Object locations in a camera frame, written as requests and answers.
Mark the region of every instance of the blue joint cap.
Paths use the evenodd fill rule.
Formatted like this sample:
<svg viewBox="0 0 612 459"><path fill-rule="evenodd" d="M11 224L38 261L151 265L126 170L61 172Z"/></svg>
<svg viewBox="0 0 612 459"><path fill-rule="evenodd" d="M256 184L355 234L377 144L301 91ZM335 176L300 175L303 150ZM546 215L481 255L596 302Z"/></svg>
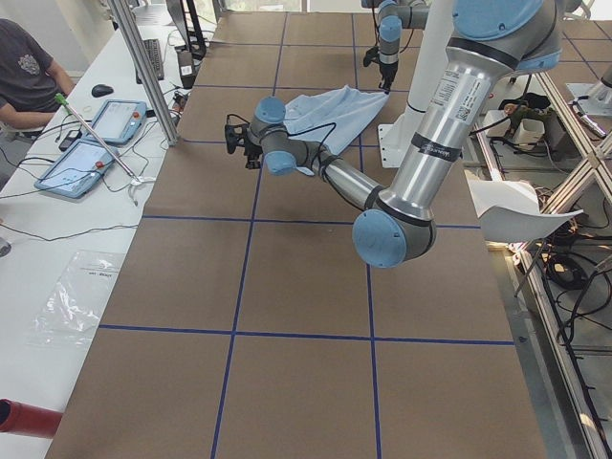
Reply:
<svg viewBox="0 0 612 459"><path fill-rule="evenodd" d="M386 16L379 27L381 40L387 43L398 41L402 37L402 19L396 15Z"/></svg>
<svg viewBox="0 0 612 459"><path fill-rule="evenodd" d="M396 2L395 0L384 0L383 2L381 2L379 4L379 11L381 11L382 9L386 8L386 7L390 7L391 5L393 6L398 6L398 2Z"/></svg>
<svg viewBox="0 0 612 459"><path fill-rule="evenodd" d="M353 243L361 259L376 268L393 268L405 260L408 245L393 217L375 208L353 224Z"/></svg>
<svg viewBox="0 0 612 459"><path fill-rule="evenodd" d="M536 57L535 59L521 60L516 67L517 71L532 71L532 72L544 72L551 70L557 66L561 59L561 51L550 53L549 55L543 55Z"/></svg>
<svg viewBox="0 0 612 459"><path fill-rule="evenodd" d="M295 156L287 151L271 151L264 157L264 162L272 175L291 174L297 168Z"/></svg>
<svg viewBox="0 0 612 459"><path fill-rule="evenodd" d="M455 30L469 40L488 41L514 33L539 11L544 0L455 0Z"/></svg>
<svg viewBox="0 0 612 459"><path fill-rule="evenodd" d="M279 98L272 96L259 100L255 116L264 122L278 124L285 120L285 104Z"/></svg>

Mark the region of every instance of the cloth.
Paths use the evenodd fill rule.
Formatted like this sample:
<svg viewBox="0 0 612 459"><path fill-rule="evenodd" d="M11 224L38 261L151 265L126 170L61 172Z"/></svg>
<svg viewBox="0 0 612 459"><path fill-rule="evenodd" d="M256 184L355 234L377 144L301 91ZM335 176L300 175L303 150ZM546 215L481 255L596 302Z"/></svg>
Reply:
<svg viewBox="0 0 612 459"><path fill-rule="evenodd" d="M336 128L325 139L334 155L339 155L379 114L389 99L385 93L363 93L344 86L316 96L298 96L286 105L285 126L290 134L306 131L328 122ZM321 142L331 127L295 136L293 139ZM312 175L310 170L299 170Z"/></svg>
<svg viewBox="0 0 612 459"><path fill-rule="evenodd" d="M45 71L53 58L32 36L9 19L0 19L0 107L18 112L54 112L61 92Z"/></svg>

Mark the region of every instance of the metal pole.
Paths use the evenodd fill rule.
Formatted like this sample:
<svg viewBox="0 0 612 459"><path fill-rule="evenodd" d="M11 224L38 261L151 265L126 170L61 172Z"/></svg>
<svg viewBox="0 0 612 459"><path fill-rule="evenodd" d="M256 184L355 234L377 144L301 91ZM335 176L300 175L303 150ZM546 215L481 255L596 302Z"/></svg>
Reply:
<svg viewBox="0 0 612 459"><path fill-rule="evenodd" d="M130 169L128 165L123 162L121 157L117 153L115 153L110 146L108 146L108 143L106 143L104 139L98 135L94 128L92 128L92 126L90 126L89 123L83 119L83 117L77 112L77 110L70 106L68 101L61 94L55 95L55 100L61 103L64 108L68 110L70 114L78 120L78 122L81 123L85 130L89 132L94 137L94 139L96 139L96 141L102 146L102 148L104 148L108 152L108 154L113 157L113 159L121 166L121 168L125 171L127 175L129 175L132 179L136 179L136 174L132 171L132 169Z"/></svg>
<svg viewBox="0 0 612 459"><path fill-rule="evenodd" d="M132 11L125 0L108 0L108 5L111 7L115 21L119 24L125 45L132 55L134 65L141 76L144 91L149 97L155 115L164 131L165 138L168 140L168 145L174 145L179 140L179 134L170 117L164 94L162 94L157 77L153 71L153 66L142 44L141 33L136 26Z"/></svg>
<svg viewBox="0 0 612 459"><path fill-rule="evenodd" d="M219 22L219 18L223 14L226 8L225 0L210 0L212 2L212 8L214 9L214 18Z"/></svg>

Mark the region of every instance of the person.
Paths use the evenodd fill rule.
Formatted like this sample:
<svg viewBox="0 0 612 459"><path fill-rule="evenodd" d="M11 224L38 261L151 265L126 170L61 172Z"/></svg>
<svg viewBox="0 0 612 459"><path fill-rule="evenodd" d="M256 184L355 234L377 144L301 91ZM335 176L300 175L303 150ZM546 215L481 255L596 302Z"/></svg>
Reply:
<svg viewBox="0 0 612 459"><path fill-rule="evenodd" d="M66 71L18 24L0 18L0 121L16 129L46 125L75 87Z"/></svg>

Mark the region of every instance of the desk chair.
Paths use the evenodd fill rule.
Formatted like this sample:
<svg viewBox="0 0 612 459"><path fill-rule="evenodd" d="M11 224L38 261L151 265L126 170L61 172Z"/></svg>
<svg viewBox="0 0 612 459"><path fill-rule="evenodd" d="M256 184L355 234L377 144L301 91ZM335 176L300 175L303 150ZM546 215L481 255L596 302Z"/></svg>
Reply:
<svg viewBox="0 0 612 459"><path fill-rule="evenodd" d="M590 19L591 8L594 3L595 0L582 0L579 8L574 12L566 12L565 17L570 19Z"/></svg>
<svg viewBox="0 0 612 459"><path fill-rule="evenodd" d="M22 142L34 143L44 128L45 126L17 129L9 126L5 122L0 121L0 134L7 140L7 142L20 140Z"/></svg>

